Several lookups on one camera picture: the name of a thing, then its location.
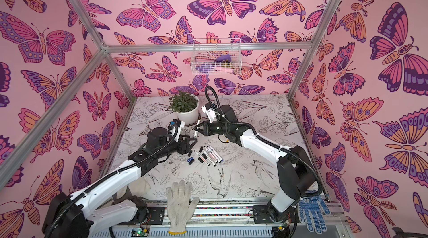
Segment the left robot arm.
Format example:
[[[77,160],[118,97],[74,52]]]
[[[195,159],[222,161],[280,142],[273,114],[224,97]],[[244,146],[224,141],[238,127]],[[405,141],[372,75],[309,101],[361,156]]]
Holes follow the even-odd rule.
[[[181,135],[177,124],[170,129],[153,129],[146,143],[116,170],[70,195],[56,196],[42,226],[43,234],[47,238],[89,238],[122,222],[143,221],[146,203],[136,196],[118,199],[116,193],[156,167],[160,159],[175,152],[188,154],[196,142]]]

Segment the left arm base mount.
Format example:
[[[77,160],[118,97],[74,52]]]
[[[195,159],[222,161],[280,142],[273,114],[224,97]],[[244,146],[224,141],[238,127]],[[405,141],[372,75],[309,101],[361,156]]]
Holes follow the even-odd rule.
[[[118,225],[161,225],[165,215],[165,207],[151,206],[147,204],[146,199],[135,197],[132,199],[137,203],[137,213],[130,221],[124,221]]]

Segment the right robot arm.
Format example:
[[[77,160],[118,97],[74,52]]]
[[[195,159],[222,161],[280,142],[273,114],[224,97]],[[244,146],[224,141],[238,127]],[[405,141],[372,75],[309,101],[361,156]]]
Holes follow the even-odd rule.
[[[230,142],[252,150],[277,167],[280,189],[268,202],[267,213],[273,222],[285,219],[286,210],[301,199],[319,196],[323,192],[321,179],[305,149],[288,147],[259,134],[255,128],[239,122],[229,105],[205,104],[201,108],[208,120],[194,130],[205,137],[223,135]]]

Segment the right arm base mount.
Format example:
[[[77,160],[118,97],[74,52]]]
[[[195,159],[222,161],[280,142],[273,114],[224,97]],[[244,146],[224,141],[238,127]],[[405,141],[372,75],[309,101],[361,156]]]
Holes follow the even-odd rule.
[[[293,206],[283,212],[277,211],[273,205],[256,205],[251,210],[256,224],[290,225],[298,221],[298,215]]]

